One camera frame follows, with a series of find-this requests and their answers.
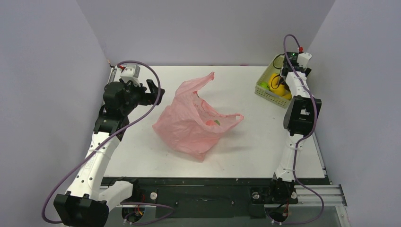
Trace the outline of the aluminium frame rail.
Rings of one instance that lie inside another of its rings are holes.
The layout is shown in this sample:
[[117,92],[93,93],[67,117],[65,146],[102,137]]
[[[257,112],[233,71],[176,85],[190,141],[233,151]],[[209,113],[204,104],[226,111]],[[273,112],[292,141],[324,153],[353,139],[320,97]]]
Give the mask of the aluminium frame rail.
[[[100,186],[101,191],[105,191],[108,188],[109,186],[105,188]],[[322,220],[323,214],[330,208],[344,207],[346,205],[342,187],[340,185],[329,184],[326,179],[302,179],[295,182],[294,188],[298,203],[288,205],[286,211],[266,211],[264,218],[269,223],[283,225],[316,224]],[[177,219],[171,217],[175,211],[173,207],[144,201],[129,201],[130,198],[125,199],[115,207],[121,210],[124,223],[143,226],[157,222],[165,223]]]

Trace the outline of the light green plastic basket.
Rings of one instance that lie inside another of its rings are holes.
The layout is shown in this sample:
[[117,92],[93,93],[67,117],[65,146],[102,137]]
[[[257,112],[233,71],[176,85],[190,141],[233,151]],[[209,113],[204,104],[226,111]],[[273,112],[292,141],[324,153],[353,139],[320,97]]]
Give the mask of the light green plastic basket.
[[286,93],[291,93],[293,96],[302,96],[306,98],[310,98],[310,88],[307,85],[307,67],[302,68],[299,65],[295,66],[296,73],[289,71],[286,76],[282,75],[283,64],[285,61],[284,55],[277,55],[275,59],[270,63],[270,65],[266,68],[266,70],[262,73],[259,80],[255,85],[255,94],[264,99],[282,107],[287,108],[290,104],[291,100],[286,100],[281,96],[274,94],[269,90],[265,90],[260,86],[261,82],[269,81],[269,78],[273,73],[278,73],[281,76],[280,84],[285,86]]

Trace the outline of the green fake lime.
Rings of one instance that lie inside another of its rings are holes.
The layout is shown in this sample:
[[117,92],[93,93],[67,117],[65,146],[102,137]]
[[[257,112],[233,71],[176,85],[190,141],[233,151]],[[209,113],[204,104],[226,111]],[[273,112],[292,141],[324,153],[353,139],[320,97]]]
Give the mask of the green fake lime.
[[261,82],[260,86],[265,90],[269,90],[270,89],[269,84],[267,82]]

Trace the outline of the pink plastic bag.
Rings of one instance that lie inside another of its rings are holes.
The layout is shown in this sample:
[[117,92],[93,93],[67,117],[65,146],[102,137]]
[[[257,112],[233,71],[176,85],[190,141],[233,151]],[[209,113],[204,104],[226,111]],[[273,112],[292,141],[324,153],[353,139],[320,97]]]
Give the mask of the pink plastic bag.
[[172,103],[164,109],[152,128],[171,149],[203,161],[206,153],[244,116],[221,114],[198,95],[198,91],[215,78],[207,76],[183,82]]

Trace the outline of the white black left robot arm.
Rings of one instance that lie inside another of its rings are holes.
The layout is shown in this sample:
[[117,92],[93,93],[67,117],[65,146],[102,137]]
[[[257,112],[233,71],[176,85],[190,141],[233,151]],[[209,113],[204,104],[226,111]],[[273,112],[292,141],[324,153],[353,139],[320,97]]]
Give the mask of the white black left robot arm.
[[128,115],[139,105],[160,104],[165,93],[148,79],[147,86],[120,79],[104,87],[103,101],[96,120],[92,141],[83,164],[64,194],[57,194],[53,205],[62,224],[70,227],[103,227],[109,212],[126,200],[136,203],[141,190],[134,182],[116,181],[100,190],[111,157],[123,139],[130,121]]

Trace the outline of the yellow fake banana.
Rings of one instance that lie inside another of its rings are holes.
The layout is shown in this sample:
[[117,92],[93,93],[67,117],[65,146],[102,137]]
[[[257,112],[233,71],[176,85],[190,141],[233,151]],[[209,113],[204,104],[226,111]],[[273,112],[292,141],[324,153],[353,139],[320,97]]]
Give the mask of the yellow fake banana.
[[292,94],[291,93],[286,93],[285,95],[282,96],[282,98],[286,100],[291,100],[292,99]]

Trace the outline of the yellow fake fruit in basket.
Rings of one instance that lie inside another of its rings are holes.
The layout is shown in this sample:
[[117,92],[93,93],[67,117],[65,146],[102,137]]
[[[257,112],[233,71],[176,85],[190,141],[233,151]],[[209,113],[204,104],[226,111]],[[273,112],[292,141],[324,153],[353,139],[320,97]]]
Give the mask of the yellow fake fruit in basket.
[[268,81],[269,89],[277,89],[280,86],[281,76],[278,73],[273,73]]

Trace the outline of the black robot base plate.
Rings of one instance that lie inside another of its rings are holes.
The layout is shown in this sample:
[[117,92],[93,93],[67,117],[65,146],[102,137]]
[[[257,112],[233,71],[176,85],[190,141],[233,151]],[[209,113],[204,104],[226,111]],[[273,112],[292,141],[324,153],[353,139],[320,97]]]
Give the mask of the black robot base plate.
[[117,181],[134,183],[129,201],[173,207],[172,218],[264,218],[298,203],[293,183],[270,178],[104,177],[101,186]]

